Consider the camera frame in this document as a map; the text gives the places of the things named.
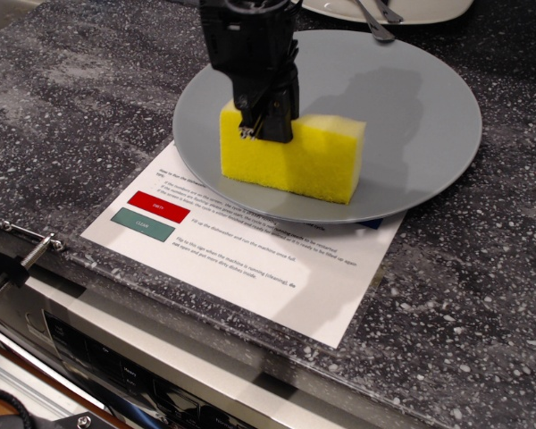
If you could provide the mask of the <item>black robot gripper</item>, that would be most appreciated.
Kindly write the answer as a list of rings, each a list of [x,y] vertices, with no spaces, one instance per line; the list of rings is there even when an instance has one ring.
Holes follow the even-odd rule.
[[[199,4],[210,63],[232,84],[240,137],[289,143],[299,117],[294,39],[300,2],[208,0]]]

